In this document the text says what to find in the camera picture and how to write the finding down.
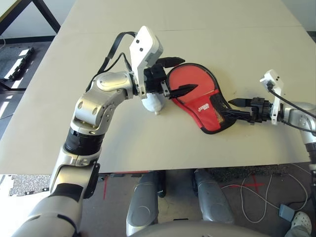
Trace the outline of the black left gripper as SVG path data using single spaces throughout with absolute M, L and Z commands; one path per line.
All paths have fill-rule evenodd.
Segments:
M 170 90 L 166 84 L 167 75 L 164 68 L 173 68 L 185 62 L 180 57 L 159 58 L 158 63 L 144 70 L 146 93 L 163 94 L 164 97 L 173 99 L 184 96 L 198 87 L 197 84 L 185 84 L 177 89 Z

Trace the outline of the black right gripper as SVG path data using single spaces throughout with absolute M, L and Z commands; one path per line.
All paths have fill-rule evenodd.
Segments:
M 226 118 L 249 121 L 250 123 L 262 123 L 271 120 L 271 104 L 265 98 L 235 98 L 228 101 L 228 103 L 236 107 L 251 107 L 251 113 L 240 110 L 226 110 L 222 112 L 222 115 Z

